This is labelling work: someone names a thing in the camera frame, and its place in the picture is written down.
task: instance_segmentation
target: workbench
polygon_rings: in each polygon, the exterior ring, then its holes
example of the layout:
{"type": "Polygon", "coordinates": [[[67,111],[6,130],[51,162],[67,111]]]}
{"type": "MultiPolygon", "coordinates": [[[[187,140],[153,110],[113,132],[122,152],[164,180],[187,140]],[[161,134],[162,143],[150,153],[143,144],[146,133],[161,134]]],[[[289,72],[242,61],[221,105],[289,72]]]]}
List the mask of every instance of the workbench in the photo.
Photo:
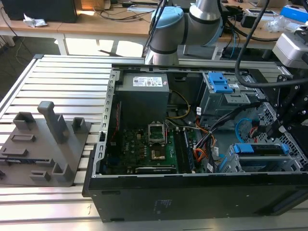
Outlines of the workbench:
{"type": "MultiPolygon", "coordinates": [[[[250,3],[238,3],[230,0],[229,3],[225,5],[234,5],[240,6],[244,10],[253,8],[253,5],[250,3]]],[[[270,8],[276,13],[280,13],[279,8],[270,8]]],[[[125,9],[115,8],[110,13],[119,13],[125,9]]],[[[117,14],[114,17],[127,17],[134,15],[133,12],[123,12],[117,14]]],[[[78,17],[76,23],[60,23],[60,22],[47,22],[48,26],[31,28],[27,26],[23,21],[11,21],[7,15],[5,15],[6,21],[10,24],[12,29],[18,36],[21,37],[40,37],[40,38],[53,38],[58,41],[58,46],[61,55],[68,55],[68,49],[66,45],[66,38],[76,38],[76,39],[95,39],[95,40],[125,40],[132,41],[140,44],[144,44],[149,36],[149,25],[151,14],[146,14],[143,18],[146,21],[132,22],[132,23],[123,23],[115,22],[101,18],[99,15],[95,14],[93,11],[84,11],[78,17]]],[[[281,32],[270,33],[263,29],[265,21],[260,22],[256,32],[254,33],[255,37],[259,38],[278,38],[281,35],[281,32]]],[[[240,23],[237,22],[236,26],[245,33],[249,33],[249,28],[241,27],[240,23]]],[[[6,36],[5,39],[9,45],[13,46],[14,42],[10,36],[14,36],[14,33],[9,29],[5,24],[2,17],[0,17],[0,35],[6,36]]],[[[230,41],[230,34],[222,34],[218,39],[215,46],[215,51],[212,59],[220,59],[223,48],[230,41]]],[[[240,36],[241,42],[239,47],[242,47],[245,42],[245,37],[240,36]]],[[[275,42],[258,42],[255,40],[250,40],[248,48],[256,49],[272,49],[275,45],[275,42]]],[[[188,54],[188,46],[184,47],[184,54],[188,54]]]]}
{"type": "MultiPolygon", "coordinates": [[[[0,146],[15,125],[20,111],[37,111],[43,100],[53,101],[55,113],[65,119],[84,117],[92,123],[90,134],[75,177],[69,188],[0,186],[1,231],[252,231],[308,229],[308,202],[279,217],[222,218],[147,222],[102,223],[94,203],[81,195],[90,150],[98,138],[106,88],[112,63],[142,64],[141,58],[44,55],[33,59],[0,103],[0,146]]],[[[180,60],[181,65],[234,67],[234,61],[180,60]]],[[[241,62],[243,68],[259,69],[269,81],[285,68],[269,62],[241,62]]]]}

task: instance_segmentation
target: aluminum extrusion table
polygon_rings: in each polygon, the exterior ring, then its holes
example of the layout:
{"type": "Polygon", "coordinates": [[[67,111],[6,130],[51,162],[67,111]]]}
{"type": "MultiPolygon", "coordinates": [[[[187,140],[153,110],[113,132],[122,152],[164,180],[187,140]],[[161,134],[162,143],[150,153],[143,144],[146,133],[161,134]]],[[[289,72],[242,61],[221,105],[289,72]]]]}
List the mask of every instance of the aluminum extrusion table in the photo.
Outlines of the aluminum extrusion table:
{"type": "MultiPolygon", "coordinates": [[[[308,230],[308,202],[279,217],[103,224],[94,203],[90,198],[83,198],[81,191],[90,150],[97,141],[111,63],[142,64],[142,59],[45,55],[31,61],[0,103],[0,146],[13,131],[13,118],[19,111],[30,111],[34,117],[42,117],[37,111],[37,105],[42,100],[53,101],[56,105],[55,112],[63,114],[65,119],[82,116],[92,123],[74,186],[0,186],[1,231],[308,230]]],[[[235,62],[180,60],[180,64],[234,67],[235,62]]],[[[278,68],[274,63],[243,61],[241,67],[257,68],[270,81],[275,81],[278,74],[287,74],[284,68],[278,68]]]]}

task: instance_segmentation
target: black computer case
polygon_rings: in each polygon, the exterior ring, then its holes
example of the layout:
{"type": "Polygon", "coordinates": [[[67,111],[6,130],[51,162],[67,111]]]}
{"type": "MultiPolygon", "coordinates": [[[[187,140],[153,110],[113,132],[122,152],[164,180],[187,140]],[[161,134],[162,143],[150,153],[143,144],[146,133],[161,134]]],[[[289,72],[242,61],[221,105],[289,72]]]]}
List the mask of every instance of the black computer case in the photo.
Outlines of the black computer case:
{"type": "Polygon", "coordinates": [[[11,20],[35,19],[75,23],[81,12],[81,0],[2,0],[11,20]]]}

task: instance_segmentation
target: power supply label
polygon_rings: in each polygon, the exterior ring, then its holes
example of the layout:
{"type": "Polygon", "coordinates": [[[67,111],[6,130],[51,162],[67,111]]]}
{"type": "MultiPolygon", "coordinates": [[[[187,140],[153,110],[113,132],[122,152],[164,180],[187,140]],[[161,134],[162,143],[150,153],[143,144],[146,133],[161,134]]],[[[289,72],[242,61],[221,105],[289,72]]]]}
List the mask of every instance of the power supply label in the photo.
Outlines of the power supply label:
{"type": "Polygon", "coordinates": [[[162,87],[163,81],[161,77],[139,77],[133,79],[134,87],[162,87]]]}

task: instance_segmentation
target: white label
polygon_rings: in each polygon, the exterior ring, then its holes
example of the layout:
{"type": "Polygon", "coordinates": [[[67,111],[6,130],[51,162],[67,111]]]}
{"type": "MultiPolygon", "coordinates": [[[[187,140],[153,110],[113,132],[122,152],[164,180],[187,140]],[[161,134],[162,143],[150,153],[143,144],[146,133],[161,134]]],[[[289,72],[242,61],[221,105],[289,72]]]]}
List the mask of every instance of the white label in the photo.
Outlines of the white label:
{"type": "Polygon", "coordinates": [[[229,87],[230,88],[239,88],[239,85],[237,85],[237,84],[229,84],[229,87]]]}
{"type": "Polygon", "coordinates": [[[20,163],[20,160],[7,160],[7,162],[14,162],[14,163],[20,163]]]}
{"type": "Polygon", "coordinates": [[[185,137],[186,147],[188,147],[188,141],[187,141],[186,134],[184,134],[184,137],[185,137]]]}
{"type": "Polygon", "coordinates": [[[198,116],[201,115],[201,107],[197,107],[197,115],[198,115],[198,116]]]}
{"type": "Polygon", "coordinates": [[[216,156],[219,156],[219,148],[218,147],[214,147],[213,154],[216,155],[216,156]]]}
{"type": "Polygon", "coordinates": [[[210,170],[210,172],[213,172],[213,166],[211,166],[210,163],[207,163],[207,169],[210,170]]]}
{"type": "Polygon", "coordinates": [[[161,77],[139,77],[133,79],[134,87],[162,87],[163,81],[161,77]]]}

